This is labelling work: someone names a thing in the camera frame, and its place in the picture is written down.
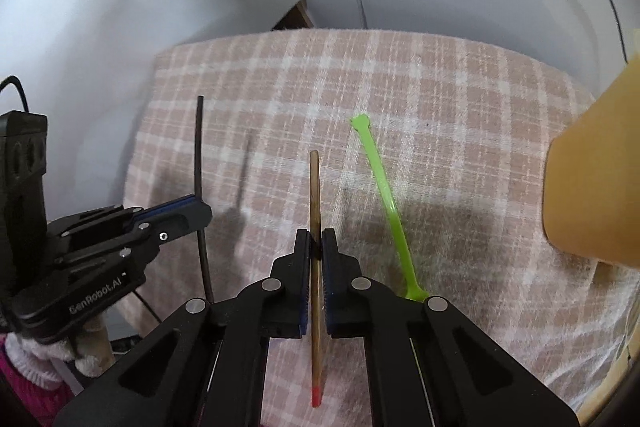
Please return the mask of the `left gloved hand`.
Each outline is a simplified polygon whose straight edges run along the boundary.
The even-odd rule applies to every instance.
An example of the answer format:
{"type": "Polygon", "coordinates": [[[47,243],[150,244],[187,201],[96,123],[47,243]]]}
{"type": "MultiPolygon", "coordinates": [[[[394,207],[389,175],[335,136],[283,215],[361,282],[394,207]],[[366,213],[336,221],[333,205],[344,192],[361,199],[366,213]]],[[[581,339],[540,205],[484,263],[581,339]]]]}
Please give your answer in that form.
{"type": "Polygon", "coordinates": [[[73,362],[81,375],[90,378],[101,376],[115,362],[102,314],[82,325],[77,334],[50,345],[9,333],[4,340],[4,351],[17,373],[47,391],[60,387],[63,382],[53,365],[54,360],[73,362]]]}

